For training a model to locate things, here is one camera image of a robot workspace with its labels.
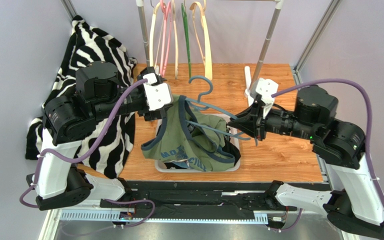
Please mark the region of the olive green tank top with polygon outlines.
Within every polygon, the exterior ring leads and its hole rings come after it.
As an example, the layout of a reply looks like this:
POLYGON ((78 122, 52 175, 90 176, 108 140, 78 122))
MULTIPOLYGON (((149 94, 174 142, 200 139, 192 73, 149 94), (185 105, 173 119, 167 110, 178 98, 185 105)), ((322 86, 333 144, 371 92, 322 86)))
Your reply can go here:
POLYGON ((174 102, 156 137, 141 145, 146 159, 162 163, 180 161, 194 158, 198 148, 213 154, 219 147, 224 147, 225 140, 230 142, 229 136, 187 123, 186 120, 229 133, 225 119, 194 110, 185 98, 184 95, 174 95, 174 102))

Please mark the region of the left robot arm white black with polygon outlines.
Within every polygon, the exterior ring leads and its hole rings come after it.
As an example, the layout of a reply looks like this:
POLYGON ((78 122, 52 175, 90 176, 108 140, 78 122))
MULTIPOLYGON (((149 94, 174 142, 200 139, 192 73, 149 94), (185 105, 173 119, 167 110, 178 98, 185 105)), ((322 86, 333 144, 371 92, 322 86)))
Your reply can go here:
POLYGON ((37 194, 34 207, 41 211, 119 200, 125 194, 120 179, 94 177, 76 164, 97 150, 116 117, 138 113, 146 121, 163 119, 174 101, 153 67, 142 70, 129 87, 121 85, 110 62, 92 62, 75 76, 75 94, 56 97, 44 108, 42 148, 35 172, 26 177, 37 194))

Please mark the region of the black top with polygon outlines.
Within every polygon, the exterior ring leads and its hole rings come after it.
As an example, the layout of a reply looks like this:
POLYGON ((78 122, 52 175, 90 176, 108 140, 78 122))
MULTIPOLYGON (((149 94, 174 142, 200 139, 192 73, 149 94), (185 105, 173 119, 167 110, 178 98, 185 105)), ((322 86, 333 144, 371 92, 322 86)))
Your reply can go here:
POLYGON ((197 155, 189 159, 164 162, 167 169, 180 169, 200 172, 234 171, 239 166, 241 153, 236 145, 225 140, 224 147, 219 147, 215 153, 207 154, 203 149, 196 149, 197 155))

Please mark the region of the green plastic hanger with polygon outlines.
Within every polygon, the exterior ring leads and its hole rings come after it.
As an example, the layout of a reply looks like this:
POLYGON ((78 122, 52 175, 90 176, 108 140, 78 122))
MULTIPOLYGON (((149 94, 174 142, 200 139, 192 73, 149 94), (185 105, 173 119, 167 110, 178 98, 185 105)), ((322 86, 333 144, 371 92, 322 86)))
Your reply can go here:
POLYGON ((188 17, 187 17, 186 1, 185 0, 183 1, 183 3, 181 3, 181 14, 182 14, 184 36, 185 36, 188 76, 191 77, 192 76, 192 64, 191 64, 190 42, 189 42, 188 17))

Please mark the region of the wooden hanger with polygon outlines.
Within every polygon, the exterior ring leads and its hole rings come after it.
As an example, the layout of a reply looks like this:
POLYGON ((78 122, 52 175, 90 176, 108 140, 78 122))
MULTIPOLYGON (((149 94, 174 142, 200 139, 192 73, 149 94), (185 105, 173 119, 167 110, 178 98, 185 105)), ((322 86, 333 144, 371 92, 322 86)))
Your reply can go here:
POLYGON ((203 0, 202 2, 196 0, 194 1, 189 9, 192 14, 192 26, 195 35, 196 42, 198 44, 199 53, 201 56, 201 60, 204 66, 204 76, 212 80, 213 79, 213 61, 212 61, 212 51, 211 51, 211 41, 208 30, 207 18, 206 18, 206 7, 207 1, 203 0), (200 42, 200 37, 198 35, 197 24, 196 24, 196 12, 199 11, 199 22, 203 31, 203 47, 200 42))
POLYGON ((171 13, 172 13, 172 25, 174 29, 174 44, 175 44, 175 59, 174 59, 174 78, 178 79, 179 74, 179 42, 178 42, 178 31, 177 31, 177 14, 175 1, 171 0, 171 13))

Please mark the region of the teal plastic hanger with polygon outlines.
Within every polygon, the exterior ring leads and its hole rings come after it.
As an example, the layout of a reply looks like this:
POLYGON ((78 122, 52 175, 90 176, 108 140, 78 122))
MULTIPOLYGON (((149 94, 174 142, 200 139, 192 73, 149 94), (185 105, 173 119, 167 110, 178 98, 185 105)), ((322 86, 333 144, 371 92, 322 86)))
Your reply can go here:
MULTIPOLYGON (((201 101, 202 96, 209 95, 213 92, 214 86, 213 86, 213 83, 211 80, 209 80, 207 77, 202 76, 202 75, 195 75, 195 76, 190 77, 188 80, 188 83, 191 84, 193 82, 193 80, 196 80, 196 79, 204 80, 208 84, 209 90, 199 93, 197 99, 192 99, 192 98, 186 97, 185 100, 189 103, 189 105, 192 106, 193 109, 198 110, 198 111, 206 111, 208 109, 214 109, 217 112, 223 113, 223 114, 227 115, 228 117, 231 117, 234 120, 236 120, 237 117, 234 116, 231 112, 224 110, 220 107, 217 107, 213 104, 201 101)), ((204 128, 204 129, 213 131, 213 132, 218 133, 218 134, 229 136, 231 138, 236 138, 236 139, 239 139, 242 141, 250 141, 251 140, 250 137, 242 137, 241 136, 242 134, 244 134, 244 132, 238 132, 237 134, 232 134, 232 133, 228 133, 227 131, 226 132, 221 131, 221 130, 218 130, 216 128, 209 127, 207 125, 200 124, 198 122, 194 122, 194 121, 190 121, 190 120, 186 120, 186 122, 191 124, 191 125, 194 125, 194 126, 197 126, 200 128, 204 128)))

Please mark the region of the pink plastic hanger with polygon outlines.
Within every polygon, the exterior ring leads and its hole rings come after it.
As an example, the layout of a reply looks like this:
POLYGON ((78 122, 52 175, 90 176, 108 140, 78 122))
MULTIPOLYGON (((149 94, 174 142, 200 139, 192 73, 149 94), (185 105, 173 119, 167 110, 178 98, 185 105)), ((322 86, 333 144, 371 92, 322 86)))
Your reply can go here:
POLYGON ((163 14, 162 19, 162 32, 161 32, 161 52, 160 52, 160 69, 159 74, 164 77, 168 64, 168 56, 170 52, 170 41, 171 41, 171 33, 172 33, 172 20, 173 20, 173 12, 172 12, 172 2, 168 0, 164 2, 160 1, 160 7, 163 14))

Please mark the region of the cream plastic hanger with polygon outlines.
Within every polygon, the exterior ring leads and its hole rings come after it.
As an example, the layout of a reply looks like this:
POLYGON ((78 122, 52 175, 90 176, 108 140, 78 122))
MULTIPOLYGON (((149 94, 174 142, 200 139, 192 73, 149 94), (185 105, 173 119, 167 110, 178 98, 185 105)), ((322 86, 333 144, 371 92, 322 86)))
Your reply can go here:
POLYGON ((157 13, 161 7, 161 1, 159 0, 157 4, 153 7, 150 31, 149 31, 149 64, 151 67, 156 66, 156 62, 154 59, 154 38, 155 38, 155 27, 157 20, 157 13))

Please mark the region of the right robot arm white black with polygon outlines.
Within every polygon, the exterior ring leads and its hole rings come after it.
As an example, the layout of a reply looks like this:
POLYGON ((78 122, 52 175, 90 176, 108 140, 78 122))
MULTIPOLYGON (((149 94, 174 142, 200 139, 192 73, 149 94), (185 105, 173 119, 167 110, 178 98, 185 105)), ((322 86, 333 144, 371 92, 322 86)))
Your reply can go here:
POLYGON ((265 191, 268 204, 318 213, 344 232, 384 239, 384 207, 366 159, 366 135, 358 125, 336 119, 338 103, 314 84, 298 90, 294 110, 271 108, 264 114, 266 104, 258 94, 228 125, 259 141, 267 133, 309 140, 342 184, 319 191, 274 180, 265 191))

